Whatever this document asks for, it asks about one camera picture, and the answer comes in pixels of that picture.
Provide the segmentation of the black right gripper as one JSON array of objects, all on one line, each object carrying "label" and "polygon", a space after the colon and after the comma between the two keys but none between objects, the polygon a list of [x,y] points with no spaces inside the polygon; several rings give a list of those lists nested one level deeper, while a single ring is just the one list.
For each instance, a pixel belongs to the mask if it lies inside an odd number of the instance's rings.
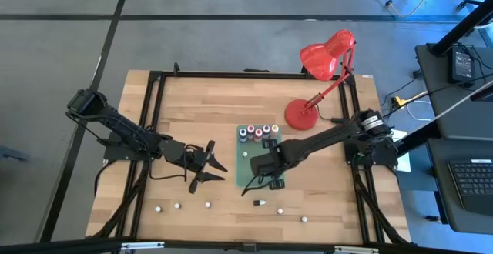
[{"label": "black right gripper", "polygon": [[[286,140],[277,144],[276,139],[262,139],[262,146],[269,152],[250,159],[254,175],[280,175],[305,160],[309,149],[309,143],[303,140]],[[272,179],[268,187],[270,190],[284,189],[285,181]]]}]

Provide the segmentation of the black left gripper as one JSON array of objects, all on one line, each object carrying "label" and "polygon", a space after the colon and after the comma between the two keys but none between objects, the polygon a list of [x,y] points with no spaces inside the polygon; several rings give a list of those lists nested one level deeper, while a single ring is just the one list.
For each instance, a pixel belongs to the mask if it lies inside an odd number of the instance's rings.
[{"label": "black left gripper", "polygon": [[205,165],[227,172],[216,159],[213,150],[215,142],[209,140],[206,148],[197,145],[186,145],[175,140],[164,140],[159,144],[159,154],[169,163],[195,172],[196,175],[189,185],[189,193],[194,194],[200,183],[207,181],[223,181],[224,177],[204,172]]}]

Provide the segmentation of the teal translucent plastic bin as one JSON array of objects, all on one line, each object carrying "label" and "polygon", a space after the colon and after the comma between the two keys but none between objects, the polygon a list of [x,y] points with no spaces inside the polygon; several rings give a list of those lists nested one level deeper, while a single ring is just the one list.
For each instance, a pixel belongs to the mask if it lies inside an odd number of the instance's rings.
[{"label": "teal translucent plastic bin", "polygon": [[[254,142],[253,137],[248,137],[247,142],[240,142],[238,139],[239,129],[246,129],[248,125],[238,125],[236,128],[236,185],[238,187],[246,187],[249,181],[254,177],[252,169],[250,168],[250,159],[254,156],[266,154],[269,149],[264,149],[261,142]],[[256,129],[262,129],[263,125],[253,125]],[[277,143],[282,140],[282,129],[281,127],[276,138]],[[243,152],[248,152],[248,156],[244,158],[242,156]]]}]

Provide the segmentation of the red desk lamp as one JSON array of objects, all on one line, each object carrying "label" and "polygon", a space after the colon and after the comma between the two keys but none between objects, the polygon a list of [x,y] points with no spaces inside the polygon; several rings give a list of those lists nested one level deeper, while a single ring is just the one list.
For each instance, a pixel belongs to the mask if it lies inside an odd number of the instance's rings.
[{"label": "red desk lamp", "polygon": [[316,125],[319,117],[317,105],[354,72],[356,44],[354,35],[349,30],[342,29],[325,43],[308,45],[300,51],[303,67],[315,79],[330,81],[335,76],[338,65],[341,65],[341,73],[335,83],[311,99],[295,99],[288,103],[284,110],[284,118],[291,128],[304,131]]}]

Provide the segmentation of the white paper sheet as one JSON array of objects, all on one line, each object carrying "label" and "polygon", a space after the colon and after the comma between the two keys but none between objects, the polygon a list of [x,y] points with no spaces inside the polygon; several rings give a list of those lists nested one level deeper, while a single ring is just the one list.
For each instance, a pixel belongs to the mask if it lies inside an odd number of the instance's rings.
[{"label": "white paper sheet", "polygon": [[[407,133],[405,131],[401,131],[401,130],[397,130],[397,129],[392,129],[391,132],[392,132],[391,138],[392,138],[394,145],[397,145],[397,142],[407,135]],[[394,168],[399,172],[410,172],[411,171],[411,164],[410,164],[409,154],[406,153],[405,155],[400,156],[397,159],[397,165]]]}]

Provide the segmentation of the black side table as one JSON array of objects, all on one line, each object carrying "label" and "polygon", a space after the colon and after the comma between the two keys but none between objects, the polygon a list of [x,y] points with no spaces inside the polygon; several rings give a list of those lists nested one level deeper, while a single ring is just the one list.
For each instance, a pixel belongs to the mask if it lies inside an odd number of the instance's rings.
[{"label": "black side table", "polygon": [[448,58],[436,57],[426,45],[415,47],[418,64],[441,137],[493,141],[493,101],[472,101],[469,95],[484,85],[493,85],[493,48],[478,47],[475,59],[475,84],[469,90],[448,82]]}]

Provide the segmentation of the grey-blue floor object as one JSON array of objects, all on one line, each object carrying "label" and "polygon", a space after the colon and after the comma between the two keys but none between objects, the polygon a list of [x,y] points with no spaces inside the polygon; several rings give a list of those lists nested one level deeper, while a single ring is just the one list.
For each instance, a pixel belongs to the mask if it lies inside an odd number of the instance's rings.
[{"label": "grey-blue floor object", "polygon": [[7,158],[17,159],[19,161],[27,161],[29,159],[29,155],[24,152],[20,152],[18,150],[10,149],[9,147],[0,145],[0,159]]}]

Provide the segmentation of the black laptop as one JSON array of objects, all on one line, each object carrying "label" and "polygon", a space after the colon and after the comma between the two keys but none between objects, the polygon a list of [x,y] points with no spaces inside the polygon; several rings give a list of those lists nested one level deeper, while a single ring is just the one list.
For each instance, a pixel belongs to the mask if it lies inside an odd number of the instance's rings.
[{"label": "black laptop", "polygon": [[493,235],[493,142],[429,139],[427,147],[446,222]]}]

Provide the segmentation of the black power adapter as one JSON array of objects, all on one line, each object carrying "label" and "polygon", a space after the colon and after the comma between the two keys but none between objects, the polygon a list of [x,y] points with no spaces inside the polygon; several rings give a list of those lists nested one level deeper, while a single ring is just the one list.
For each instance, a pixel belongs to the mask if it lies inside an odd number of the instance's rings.
[{"label": "black power adapter", "polygon": [[448,82],[469,89],[475,83],[473,81],[474,76],[474,60],[466,49],[460,46],[452,47],[448,52]]}]

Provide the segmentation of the black diagonal pole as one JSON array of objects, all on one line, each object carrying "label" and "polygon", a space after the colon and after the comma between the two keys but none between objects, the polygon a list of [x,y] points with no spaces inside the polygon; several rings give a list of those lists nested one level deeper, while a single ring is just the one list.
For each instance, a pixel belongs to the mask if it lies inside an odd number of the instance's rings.
[{"label": "black diagonal pole", "polygon": [[444,38],[431,47],[430,52],[435,55],[443,55],[448,49],[456,43],[465,34],[484,21],[493,13],[493,2],[486,0],[482,2],[473,12],[465,19],[459,22]]}]

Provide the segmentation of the silver frame bracket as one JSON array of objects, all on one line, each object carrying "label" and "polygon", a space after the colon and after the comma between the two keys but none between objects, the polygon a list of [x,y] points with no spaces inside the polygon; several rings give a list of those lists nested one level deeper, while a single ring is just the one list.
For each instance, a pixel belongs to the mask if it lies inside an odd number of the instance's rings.
[{"label": "silver frame bracket", "polygon": [[362,246],[335,246],[334,254],[380,254],[379,249]]},{"label": "silver frame bracket", "polygon": [[140,250],[140,249],[162,249],[166,246],[164,242],[123,242],[121,250]]}]

